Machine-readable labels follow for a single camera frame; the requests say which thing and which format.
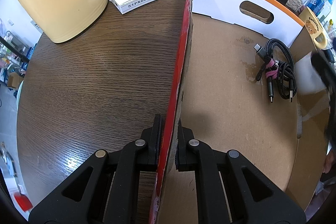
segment wall outlet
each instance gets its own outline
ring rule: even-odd
[[[35,23],[34,20],[31,20],[30,23],[42,34],[43,30]]]

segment blue package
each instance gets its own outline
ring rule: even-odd
[[[307,7],[311,9],[311,11],[318,16],[322,11],[324,6],[324,0],[310,0]]]

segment wood grain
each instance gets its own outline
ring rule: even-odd
[[[39,40],[22,87],[19,161],[35,206],[95,150],[121,149],[166,115],[185,0],[125,15],[109,2],[81,36]],[[153,175],[142,175],[138,223],[147,223]]]

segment cardboard slot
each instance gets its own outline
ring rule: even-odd
[[[250,1],[243,1],[239,6],[239,10],[241,13],[255,18],[265,24],[270,24],[274,20],[274,15],[271,12]]]

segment tile floor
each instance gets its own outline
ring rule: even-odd
[[[2,105],[0,106],[0,143],[4,142],[6,150],[12,156],[14,160],[14,165],[17,172],[18,181],[24,187],[22,174],[19,166],[19,159],[17,154],[17,145],[16,145],[16,118],[17,118],[17,108],[16,108],[16,98],[13,96],[14,90],[9,90],[7,86],[0,85],[0,100]],[[7,188],[15,189],[14,179],[8,177],[4,162],[0,158],[0,167],[3,170],[3,175]],[[16,208],[19,212],[28,219],[28,212],[23,212],[21,208],[14,202]]]

